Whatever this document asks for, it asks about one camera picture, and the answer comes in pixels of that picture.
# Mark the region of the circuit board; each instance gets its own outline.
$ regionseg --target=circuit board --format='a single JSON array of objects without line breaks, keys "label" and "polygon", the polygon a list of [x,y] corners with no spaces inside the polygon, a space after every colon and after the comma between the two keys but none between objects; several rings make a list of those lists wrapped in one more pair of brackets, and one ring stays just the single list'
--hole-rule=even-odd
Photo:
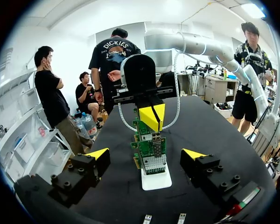
[{"label": "circuit board", "polygon": [[165,172],[166,138],[161,138],[160,132],[149,128],[138,117],[133,121],[133,125],[137,131],[134,135],[135,142],[132,142],[131,146],[137,152],[134,154],[137,168],[143,168],[147,175]]}]

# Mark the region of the water bottle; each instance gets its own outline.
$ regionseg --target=water bottle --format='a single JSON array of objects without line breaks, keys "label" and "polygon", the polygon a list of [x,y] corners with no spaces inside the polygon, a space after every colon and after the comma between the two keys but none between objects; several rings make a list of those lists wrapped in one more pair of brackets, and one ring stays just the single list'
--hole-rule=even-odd
[{"label": "water bottle", "polygon": [[77,127],[80,129],[82,135],[86,138],[86,139],[90,139],[87,131],[86,131],[86,128],[84,127],[84,125],[82,124],[81,122],[81,119],[80,118],[77,118],[75,119],[75,122],[77,124]]},{"label": "water bottle", "polygon": [[86,131],[91,139],[93,139],[98,134],[98,129],[96,124],[94,123],[93,117],[89,114],[82,113],[81,122],[86,128]]}]

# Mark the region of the desk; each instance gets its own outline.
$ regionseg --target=desk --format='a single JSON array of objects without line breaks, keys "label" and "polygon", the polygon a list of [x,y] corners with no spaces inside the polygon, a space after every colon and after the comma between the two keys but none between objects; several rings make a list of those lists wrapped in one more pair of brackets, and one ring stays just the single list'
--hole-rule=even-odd
[{"label": "desk", "polygon": [[[176,113],[176,98],[165,99],[165,125]],[[126,121],[132,125],[132,104],[122,105]],[[185,224],[211,224],[219,208],[200,188],[195,189],[180,166],[181,149],[215,154],[230,172],[241,176],[241,184],[253,180],[265,188],[265,195],[253,208],[253,218],[265,209],[275,193],[273,181],[248,141],[218,112],[200,98],[181,98],[176,123],[161,133],[166,137],[167,163],[172,186],[144,191],[140,171],[133,160],[133,131],[122,123],[114,108],[100,131],[92,151],[110,149],[111,164],[95,189],[89,189],[71,209],[86,217],[108,224],[141,224],[146,214],[151,224],[176,224],[180,213],[187,213]]]},{"label": "desk", "polygon": [[[228,89],[233,90],[233,94],[226,96]],[[219,75],[210,75],[205,77],[205,100],[212,104],[234,101],[238,89],[238,80],[227,78]]]}]

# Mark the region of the black t-shirt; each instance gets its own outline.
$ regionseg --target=black t-shirt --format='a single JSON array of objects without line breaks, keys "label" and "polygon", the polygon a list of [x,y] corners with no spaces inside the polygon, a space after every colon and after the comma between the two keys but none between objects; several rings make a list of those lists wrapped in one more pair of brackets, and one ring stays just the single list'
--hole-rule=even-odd
[{"label": "black t-shirt", "polygon": [[56,88],[59,80],[60,78],[57,78],[51,71],[47,70],[38,71],[35,75],[35,87],[52,128],[70,113],[70,108],[64,96]]},{"label": "black t-shirt", "polygon": [[77,104],[78,104],[80,110],[81,109],[84,110],[85,106],[87,106],[90,103],[96,102],[96,100],[94,98],[94,89],[93,89],[92,85],[87,84],[87,86],[90,86],[91,90],[86,93],[86,98],[83,103],[80,103],[78,98],[80,98],[83,95],[84,91],[86,90],[86,87],[83,86],[83,84],[81,83],[76,88],[76,100],[77,100]]},{"label": "black t-shirt", "polygon": [[100,81],[104,96],[114,91],[114,85],[121,84],[120,80],[116,82],[110,81],[107,74],[113,70],[120,70],[121,62],[135,54],[141,54],[140,49],[129,40],[118,36],[106,39],[94,48],[89,69],[101,69]]},{"label": "black t-shirt", "polygon": [[[174,91],[174,93],[176,92],[174,72],[170,71],[170,72],[167,72],[167,73],[163,73],[161,75],[160,79],[159,79],[159,82],[161,82],[161,87],[173,86],[173,91]],[[178,79],[177,79],[177,84],[178,84],[178,90],[179,90],[179,93],[180,93],[181,92],[181,87],[180,87]]]}]

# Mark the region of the white base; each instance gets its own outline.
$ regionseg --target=white base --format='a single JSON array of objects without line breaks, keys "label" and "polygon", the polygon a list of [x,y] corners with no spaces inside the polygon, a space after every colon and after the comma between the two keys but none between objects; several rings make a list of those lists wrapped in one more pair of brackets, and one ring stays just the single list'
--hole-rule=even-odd
[{"label": "white base", "polygon": [[167,164],[165,170],[164,173],[145,175],[144,170],[141,169],[143,190],[156,190],[171,187],[172,181]]}]

